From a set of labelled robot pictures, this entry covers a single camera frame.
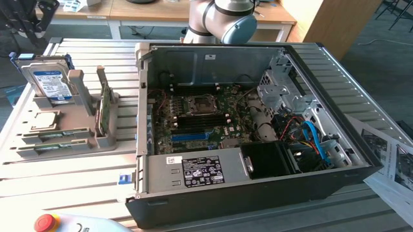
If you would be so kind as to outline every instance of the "black chair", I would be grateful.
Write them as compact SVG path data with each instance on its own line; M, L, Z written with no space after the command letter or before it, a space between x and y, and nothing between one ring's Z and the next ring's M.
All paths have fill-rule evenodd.
M413 20L412 17L402 17L404 14L405 14L405 12L408 11L408 8L409 8L409 7L412 6L412 4L413 4L413 0L404 0L404 1L408 3L408 5L406 5L406 7L402 9L402 12L398 14L397 19L394 20L394 22L393 22L393 24L392 24L389 30L392 29L392 27L396 25L396 23L398 22L398 20L400 20L401 18L402 18L402 19L410 19L410 20ZM394 13L394 9L396 9L396 6L397 6L400 0L393 0L392 2L384 0L382 3L385 3L385 2L386 2L386 4L388 4L388 7L386 7L386 8L384 9L384 11L378 14L378 16L376 17L376 19L378 19L378 17L385 13L386 10L389 10L392 14Z

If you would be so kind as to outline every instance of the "motherboard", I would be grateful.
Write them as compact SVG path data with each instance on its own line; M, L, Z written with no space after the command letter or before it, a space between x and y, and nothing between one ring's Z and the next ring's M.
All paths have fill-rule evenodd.
M246 90L239 85L152 92L155 155L234 148L254 140Z

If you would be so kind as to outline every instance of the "desk leg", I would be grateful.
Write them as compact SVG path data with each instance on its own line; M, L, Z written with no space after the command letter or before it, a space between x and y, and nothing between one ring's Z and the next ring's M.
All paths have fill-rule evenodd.
M291 27L293 27L291 24L282 25L282 29L279 30L275 42L286 42L286 38L289 37Z
M111 28L111 34L114 40L120 40L120 21L110 20L108 21L110 28Z

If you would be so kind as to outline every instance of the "warning label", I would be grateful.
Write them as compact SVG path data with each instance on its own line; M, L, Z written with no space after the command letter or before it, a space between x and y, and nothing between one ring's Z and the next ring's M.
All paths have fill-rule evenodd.
M188 188L226 182L218 156L183 159L182 168Z

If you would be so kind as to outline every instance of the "red button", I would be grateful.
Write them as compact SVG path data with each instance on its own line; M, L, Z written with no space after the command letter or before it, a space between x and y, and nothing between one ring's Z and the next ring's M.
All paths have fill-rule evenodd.
M35 231L36 232L48 232L56 223L56 219L49 214L43 214L35 222Z

